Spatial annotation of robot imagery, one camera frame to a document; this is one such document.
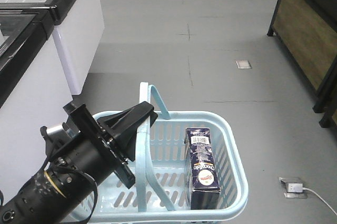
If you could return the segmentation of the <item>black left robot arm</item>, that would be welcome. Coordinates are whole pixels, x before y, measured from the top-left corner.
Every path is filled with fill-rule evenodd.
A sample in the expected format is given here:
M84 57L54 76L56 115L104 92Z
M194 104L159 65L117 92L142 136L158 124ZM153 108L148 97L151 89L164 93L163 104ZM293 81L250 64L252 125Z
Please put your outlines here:
M154 106L144 101L98 119L75 101L64 110L74 128L41 128L46 159L15 197L1 203L1 223L63 223L87 196L97 197L110 174L128 188L135 184L128 162L135 160L139 126L157 119Z

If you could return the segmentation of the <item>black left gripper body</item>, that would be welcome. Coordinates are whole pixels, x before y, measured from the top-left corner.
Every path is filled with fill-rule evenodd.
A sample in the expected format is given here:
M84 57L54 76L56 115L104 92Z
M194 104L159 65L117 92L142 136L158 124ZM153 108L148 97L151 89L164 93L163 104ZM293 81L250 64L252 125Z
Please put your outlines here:
M66 104L63 109L80 131L79 149L88 153L88 161L79 158L79 170L91 175L101 184L111 173L127 187L135 184L135 176L128 167L128 160L135 160L135 141L114 140L100 126L86 108L85 104Z

